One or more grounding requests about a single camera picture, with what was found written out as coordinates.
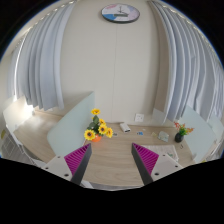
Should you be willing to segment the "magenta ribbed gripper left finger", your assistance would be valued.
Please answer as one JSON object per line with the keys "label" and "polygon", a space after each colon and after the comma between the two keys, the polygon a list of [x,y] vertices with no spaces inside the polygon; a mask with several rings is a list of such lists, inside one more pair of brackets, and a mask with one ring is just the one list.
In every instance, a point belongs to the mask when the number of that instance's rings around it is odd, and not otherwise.
{"label": "magenta ribbed gripper left finger", "polygon": [[42,169],[76,185],[80,185],[91,154],[91,144],[87,144],[66,156],[55,156]]}

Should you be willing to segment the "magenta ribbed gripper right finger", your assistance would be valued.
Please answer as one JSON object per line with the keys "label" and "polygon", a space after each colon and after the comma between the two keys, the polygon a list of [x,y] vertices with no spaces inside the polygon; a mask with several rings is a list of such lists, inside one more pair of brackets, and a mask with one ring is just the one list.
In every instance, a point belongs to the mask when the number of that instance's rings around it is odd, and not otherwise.
{"label": "magenta ribbed gripper right finger", "polygon": [[132,144],[131,153],[144,185],[182,169],[167,153],[157,154],[136,143]]}

